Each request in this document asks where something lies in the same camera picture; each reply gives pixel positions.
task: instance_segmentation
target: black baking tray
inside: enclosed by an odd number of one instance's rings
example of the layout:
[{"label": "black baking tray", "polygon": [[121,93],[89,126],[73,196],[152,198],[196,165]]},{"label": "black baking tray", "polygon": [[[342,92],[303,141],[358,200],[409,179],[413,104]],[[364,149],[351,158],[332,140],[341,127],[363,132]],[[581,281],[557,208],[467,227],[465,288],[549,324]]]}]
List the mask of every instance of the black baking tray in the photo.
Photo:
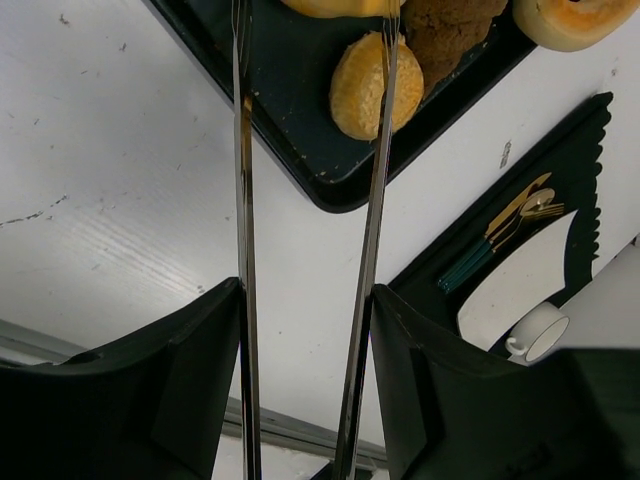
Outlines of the black baking tray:
[{"label": "black baking tray", "polygon": [[[195,57],[232,98],[231,0],[150,0]],[[331,119],[329,87],[348,45],[379,18],[316,19],[280,0],[253,1],[253,123],[311,200],[332,213],[367,201],[374,145],[344,135]],[[534,48],[510,8],[440,82],[394,136],[393,179]]]}]

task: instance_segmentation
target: metal fork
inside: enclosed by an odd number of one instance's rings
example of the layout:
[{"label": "metal fork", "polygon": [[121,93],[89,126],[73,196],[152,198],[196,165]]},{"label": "metal fork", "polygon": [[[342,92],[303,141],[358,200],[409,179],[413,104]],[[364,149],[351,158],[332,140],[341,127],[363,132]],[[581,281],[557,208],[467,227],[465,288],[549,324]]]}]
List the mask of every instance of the metal fork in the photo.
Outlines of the metal fork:
[{"label": "metal fork", "polygon": [[242,382],[242,440],[245,480],[261,480],[260,396],[256,309],[253,172],[251,159],[252,0],[233,0],[233,103],[238,221],[240,303],[240,377]]},{"label": "metal fork", "polygon": [[384,190],[387,183],[387,167],[392,134],[391,114],[396,88],[398,40],[400,36],[400,0],[387,1],[388,15],[383,19],[382,31],[382,65],[385,93],[380,106],[378,140],[373,161],[369,207],[360,259],[360,274],[351,328],[333,480],[353,479],[355,475],[362,388],[373,307],[371,294],[375,282]]}]

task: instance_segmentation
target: table surface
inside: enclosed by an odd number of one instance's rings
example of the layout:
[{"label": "table surface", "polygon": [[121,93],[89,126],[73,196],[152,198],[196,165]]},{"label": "table surface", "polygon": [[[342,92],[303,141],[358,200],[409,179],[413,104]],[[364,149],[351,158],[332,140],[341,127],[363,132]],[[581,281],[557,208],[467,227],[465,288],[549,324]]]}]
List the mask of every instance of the table surface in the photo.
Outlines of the table surface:
[{"label": "table surface", "polygon": [[[234,276],[232,112],[152,7],[8,0],[0,22],[0,318],[90,348]],[[377,280],[612,90],[599,271],[640,231],[639,43],[636,14],[589,50],[534,51],[390,184]],[[262,405],[336,429],[366,209],[319,210],[254,147]],[[383,444],[371,372],[361,438]]]}]

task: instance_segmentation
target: bread roll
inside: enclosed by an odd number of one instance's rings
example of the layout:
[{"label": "bread roll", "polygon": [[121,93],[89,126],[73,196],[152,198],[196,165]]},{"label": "bread roll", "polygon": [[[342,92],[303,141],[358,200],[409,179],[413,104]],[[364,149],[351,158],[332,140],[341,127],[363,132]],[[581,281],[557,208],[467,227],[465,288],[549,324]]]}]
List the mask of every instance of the bread roll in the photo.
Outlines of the bread roll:
[{"label": "bread roll", "polygon": [[640,0],[514,0],[513,17],[538,45],[574,52],[609,35],[638,5]]},{"label": "bread roll", "polygon": [[[378,136],[380,102],[384,93],[382,35],[365,35],[347,48],[331,80],[331,116],[345,134],[356,140]],[[415,114],[424,92],[420,65],[402,40],[393,102],[392,128],[402,128]]]},{"label": "bread roll", "polygon": [[282,0],[309,17],[376,17],[387,13],[388,0]]}]

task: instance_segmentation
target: black cloth napkin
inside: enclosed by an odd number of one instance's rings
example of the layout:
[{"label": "black cloth napkin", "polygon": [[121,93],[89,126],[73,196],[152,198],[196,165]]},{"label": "black cloth napkin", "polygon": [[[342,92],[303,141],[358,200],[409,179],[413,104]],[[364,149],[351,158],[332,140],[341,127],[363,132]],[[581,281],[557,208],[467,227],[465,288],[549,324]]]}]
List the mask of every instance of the black cloth napkin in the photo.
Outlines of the black cloth napkin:
[{"label": "black cloth napkin", "polygon": [[[602,152],[604,127],[611,120],[607,106],[612,100],[612,93],[595,95],[565,117],[391,282],[391,289],[417,312],[458,334],[460,307],[527,237],[519,237],[520,241],[499,250],[481,271],[448,295],[436,285],[438,278],[471,243],[482,237],[487,225],[513,198],[540,175],[551,172],[541,188],[553,188],[554,203],[564,202],[565,212],[578,210],[578,213],[569,231],[565,252],[566,288],[549,301],[560,307],[579,292],[592,280],[591,264],[598,249],[600,210],[596,208],[596,176],[602,166],[597,160]],[[534,228],[544,226],[536,223]],[[502,342],[492,351],[506,355]]]}]

